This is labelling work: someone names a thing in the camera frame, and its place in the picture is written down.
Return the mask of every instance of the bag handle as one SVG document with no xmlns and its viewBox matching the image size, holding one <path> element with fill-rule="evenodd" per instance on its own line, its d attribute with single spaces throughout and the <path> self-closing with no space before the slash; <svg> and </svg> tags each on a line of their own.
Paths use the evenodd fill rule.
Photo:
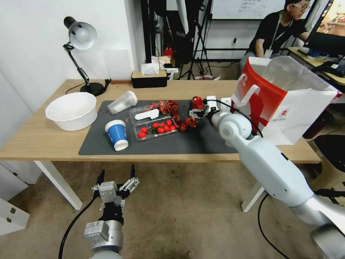
<svg viewBox="0 0 345 259">
<path fill-rule="evenodd" d="M 248 102 L 249 102 L 249 99 L 251 98 L 251 96 L 256 93 L 256 94 L 259 94 L 260 92 L 260 87 L 258 87 L 257 85 L 252 85 L 251 88 L 248 90 L 248 92 L 245 94 L 245 96 L 243 97 L 242 100 L 240 100 L 238 98 L 238 95 L 237 95 L 237 90 L 238 90 L 238 87 L 241 87 L 239 86 L 240 85 L 240 81 L 242 81 L 242 79 L 244 77 L 246 77 L 247 75 L 246 74 L 242 74 L 238 80 L 237 80 L 237 85 L 236 85 L 236 89 L 235 89 L 235 93 L 233 94 L 233 96 L 231 97 L 232 101 L 234 102 L 234 104 L 237 106 L 237 107 L 242 107 L 242 106 L 245 106 Z"/>
</svg>

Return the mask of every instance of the whiteboard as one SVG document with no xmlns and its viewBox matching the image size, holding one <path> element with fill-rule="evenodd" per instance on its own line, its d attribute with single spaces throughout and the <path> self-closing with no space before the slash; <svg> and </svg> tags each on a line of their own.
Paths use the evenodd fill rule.
<svg viewBox="0 0 345 259">
<path fill-rule="evenodd" d="M 264 19 L 268 14 L 284 9 L 285 0 L 213 0 L 212 19 Z M 301 19 L 305 19 L 310 9 Z"/>
</svg>

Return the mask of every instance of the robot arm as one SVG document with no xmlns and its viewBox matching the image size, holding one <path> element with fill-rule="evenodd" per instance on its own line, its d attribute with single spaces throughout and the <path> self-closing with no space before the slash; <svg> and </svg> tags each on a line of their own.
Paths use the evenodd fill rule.
<svg viewBox="0 0 345 259">
<path fill-rule="evenodd" d="M 247 118 L 219 111 L 209 107 L 214 105 L 210 101 L 206 102 L 205 110 L 193 109 L 190 115 L 207 117 L 225 144 L 237 149 L 241 162 L 267 193 L 289 206 L 302 221 L 320 227 L 311 236 L 325 258 L 343 259 L 345 208 L 316 196 L 302 172 L 276 146 L 251 134 L 252 126 Z"/>
<path fill-rule="evenodd" d="M 125 184 L 117 185 L 114 181 L 103 182 L 92 187 L 102 200 L 100 210 L 103 215 L 98 221 L 87 223 L 84 237 L 91 243 L 93 259 L 121 259 L 123 247 L 122 208 L 125 199 L 137 188 L 139 180 L 132 165 L 130 179 Z"/>
</svg>

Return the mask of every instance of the white bowl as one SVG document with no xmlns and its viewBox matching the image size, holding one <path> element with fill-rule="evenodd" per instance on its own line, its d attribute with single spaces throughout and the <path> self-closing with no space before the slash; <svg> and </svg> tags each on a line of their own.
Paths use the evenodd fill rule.
<svg viewBox="0 0 345 259">
<path fill-rule="evenodd" d="M 87 92 L 63 95 L 48 105 L 46 117 L 63 130 L 81 130 L 97 118 L 96 97 Z"/>
</svg>

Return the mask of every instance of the glasses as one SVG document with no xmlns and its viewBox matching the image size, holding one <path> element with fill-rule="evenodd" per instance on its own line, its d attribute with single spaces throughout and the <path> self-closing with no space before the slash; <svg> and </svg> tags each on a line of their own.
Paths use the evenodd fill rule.
<svg viewBox="0 0 345 259">
<path fill-rule="evenodd" d="M 301 10 L 301 12 L 306 12 L 310 9 L 310 5 L 304 5 L 304 6 L 301 6 L 301 5 L 298 5 L 298 4 L 292 4 L 293 7 L 296 7 L 296 8 L 299 8 Z"/>
</svg>

